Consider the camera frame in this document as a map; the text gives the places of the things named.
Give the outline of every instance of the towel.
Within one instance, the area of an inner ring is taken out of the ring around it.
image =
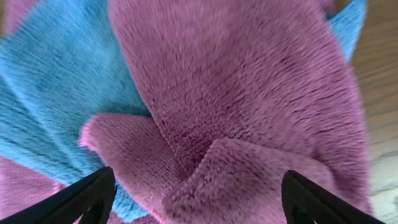
[[[64,188],[64,185],[38,172],[0,157],[0,204],[2,205],[0,220],[29,208]],[[123,224],[124,222],[111,212],[107,223]]]
[[[109,31],[106,1],[39,3],[22,30],[17,31],[34,2],[6,4],[6,30],[15,34],[3,43],[1,71],[15,93],[0,77],[0,154],[70,185],[102,166],[95,154],[75,146],[78,129],[86,119],[100,111],[148,113]],[[338,31],[345,32],[341,47],[348,55],[352,53],[345,49],[354,46],[356,39],[345,36],[359,33],[363,18],[355,15],[365,12],[354,9],[331,20],[332,28],[357,24],[357,29],[349,32]],[[118,91],[113,96],[106,94],[114,90]],[[126,221],[145,214],[121,187],[114,209]]]
[[[110,19],[152,118],[83,128],[160,223],[285,223],[296,170],[371,213],[351,67],[316,1],[112,1]]]

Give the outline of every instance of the wooden surface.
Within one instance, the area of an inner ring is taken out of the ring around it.
[[[352,63],[368,120],[375,214],[398,223],[398,1],[368,3]]]

